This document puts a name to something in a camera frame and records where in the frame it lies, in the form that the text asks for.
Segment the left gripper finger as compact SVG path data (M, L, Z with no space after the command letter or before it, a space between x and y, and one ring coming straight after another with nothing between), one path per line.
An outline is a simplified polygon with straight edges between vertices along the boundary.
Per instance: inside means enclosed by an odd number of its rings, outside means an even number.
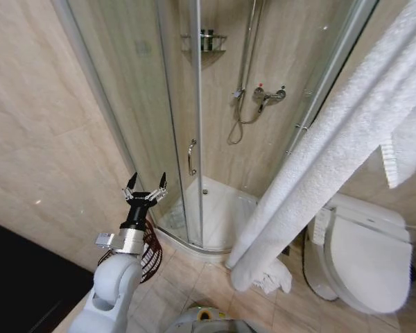
M152 191L149 195L146 196L146 200L160 202L167 195L167 181L166 173L163 172L161 180L159 182L159 188Z
M122 193L126 201L132 200L136 196L135 184L138 173L135 172L129 179L127 185L122 189Z

